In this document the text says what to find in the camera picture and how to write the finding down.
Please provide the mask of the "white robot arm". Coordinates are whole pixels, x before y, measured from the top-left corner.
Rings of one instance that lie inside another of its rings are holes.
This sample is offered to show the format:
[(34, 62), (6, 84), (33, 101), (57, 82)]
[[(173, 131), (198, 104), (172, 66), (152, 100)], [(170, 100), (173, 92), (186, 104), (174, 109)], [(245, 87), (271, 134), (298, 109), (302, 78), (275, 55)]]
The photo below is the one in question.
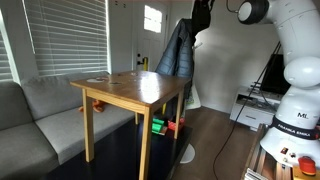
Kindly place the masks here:
[(284, 56), (290, 88), (282, 97), (262, 148), (287, 166), (309, 157), (320, 166), (320, 14), (312, 0), (245, 0), (238, 20), (246, 25), (270, 23)]

